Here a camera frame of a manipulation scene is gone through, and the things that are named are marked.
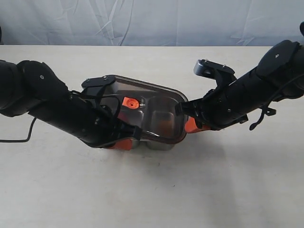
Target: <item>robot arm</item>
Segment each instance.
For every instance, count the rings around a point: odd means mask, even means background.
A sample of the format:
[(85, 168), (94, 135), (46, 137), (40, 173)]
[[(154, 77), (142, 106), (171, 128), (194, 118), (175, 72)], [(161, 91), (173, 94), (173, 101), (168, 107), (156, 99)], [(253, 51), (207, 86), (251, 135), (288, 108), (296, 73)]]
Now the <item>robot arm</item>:
[(0, 113), (14, 117), (28, 113), (83, 141), (90, 147), (110, 148), (116, 142), (141, 137), (142, 130), (120, 120), (100, 101), (115, 89), (115, 77), (87, 79), (83, 92), (69, 91), (44, 63), (0, 61)]
[(247, 114), (262, 109), (260, 119), (250, 126), (253, 130), (264, 115), (275, 115), (269, 108), (272, 101), (296, 99), (304, 94), (304, 47), (284, 40), (272, 47), (259, 64), (236, 79), (234, 71), (225, 65), (199, 60), (196, 75), (215, 79), (217, 87), (203, 98), (179, 103), (176, 114), (186, 114), (190, 120), (186, 131), (221, 130), (248, 121)]

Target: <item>white tabletop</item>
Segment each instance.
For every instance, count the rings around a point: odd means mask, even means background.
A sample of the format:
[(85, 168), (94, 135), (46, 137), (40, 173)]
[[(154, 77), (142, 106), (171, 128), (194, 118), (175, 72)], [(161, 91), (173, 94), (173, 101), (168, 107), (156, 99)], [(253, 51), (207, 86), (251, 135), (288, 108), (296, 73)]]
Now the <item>white tabletop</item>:
[[(0, 46), (0, 59), (44, 61), (69, 89), (117, 74), (203, 97), (215, 82), (197, 59), (240, 77), (268, 47)], [(37, 121), (28, 143), (0, 144), (0, 227), (303, 227), (304, 99), (271, 104), (277, 115), (187, 135), (173, 150), (91, 149)], [(31, 117), (0, 117), (0, 138), (25, 138)]]

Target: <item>plastic container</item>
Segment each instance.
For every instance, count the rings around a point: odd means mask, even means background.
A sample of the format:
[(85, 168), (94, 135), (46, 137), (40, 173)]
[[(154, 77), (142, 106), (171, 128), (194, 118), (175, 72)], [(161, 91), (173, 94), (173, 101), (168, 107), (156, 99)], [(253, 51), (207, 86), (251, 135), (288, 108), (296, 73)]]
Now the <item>plastic container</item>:
[[(175, 115), (175, 105), (188, 101), (183, 93), (122, 76), (115, 78), (116, 92), (109, 90), (104, 96), (119, 98), (123, 105), (118, 117), (143, 129), (141, 142), (152, 150), (166, 151), (185, 138), (184, 125), (188, 117)], [(116, 112), (117, 103), (113, 99), (102, 99), (101, 105), (107, 105), (113, 113)], [(133, 148), (139, 143), (133, 141)]]

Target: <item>orange cap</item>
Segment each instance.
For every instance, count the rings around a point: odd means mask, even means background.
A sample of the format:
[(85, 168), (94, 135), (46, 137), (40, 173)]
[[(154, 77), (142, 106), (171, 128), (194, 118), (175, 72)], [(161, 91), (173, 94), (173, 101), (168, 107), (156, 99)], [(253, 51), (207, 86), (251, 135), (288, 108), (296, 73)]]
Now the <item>orange cap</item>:
[(189, 120), (185, 124), (185, 131), (187, 133), (197, 133), (202, 131), (211, 130), (211, 128), (207, 125), (203, 125), (202, 128), (199, 128), (196, 123), (195, 119), (193, 117), (190, 117)]
[(124, 139), (115, 143), (114, 146), (109, 147), (108, 149), (117, 149), (117, 150), (124, 150), (129, 151), (132, 149), (132, 139)]
[(126, 106), (131, 109), (139, 108), (139, 101), (134, 98), (125, 97), (123, 99), (123, 106)]

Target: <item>white fabric background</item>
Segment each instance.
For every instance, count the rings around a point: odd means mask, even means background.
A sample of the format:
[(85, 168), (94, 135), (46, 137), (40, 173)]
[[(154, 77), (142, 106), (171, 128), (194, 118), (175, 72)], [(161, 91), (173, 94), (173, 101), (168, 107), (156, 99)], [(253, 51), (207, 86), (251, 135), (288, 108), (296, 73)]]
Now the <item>white fabric background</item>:
[(4, 44), (272, 46), (303, 40), (300, 0), (2, 0)]

